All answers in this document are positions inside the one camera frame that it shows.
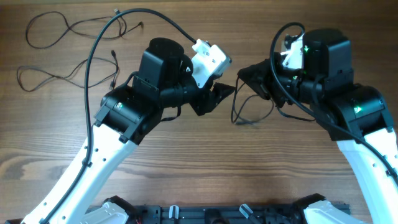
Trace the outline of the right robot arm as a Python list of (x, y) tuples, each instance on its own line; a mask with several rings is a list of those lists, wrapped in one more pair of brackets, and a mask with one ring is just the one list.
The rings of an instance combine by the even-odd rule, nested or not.
[(381, 93), (354, 82), (351, 43), (337, 29), (287, 35), (283, 51), (238, 77), (277, 108), (309, 110), (350, 164), (374, 223), (397, 222), (397, 137)]

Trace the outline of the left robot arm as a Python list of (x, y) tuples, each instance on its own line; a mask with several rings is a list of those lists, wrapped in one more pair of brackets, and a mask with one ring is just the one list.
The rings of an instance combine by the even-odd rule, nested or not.
[(118, 165), (164, 121), (164, 109), (189, 104), (202, 116), (232, 94), (232, 86), (218, 83), (231, 58), (202, 40), (193, 50), (188, 57), (173, 40), (150, 41), (138, 71), (103, 97), (76, 158), (21, 223), (139, 223), (134, 207), (117, 196), (96, 210), (90, 205)]

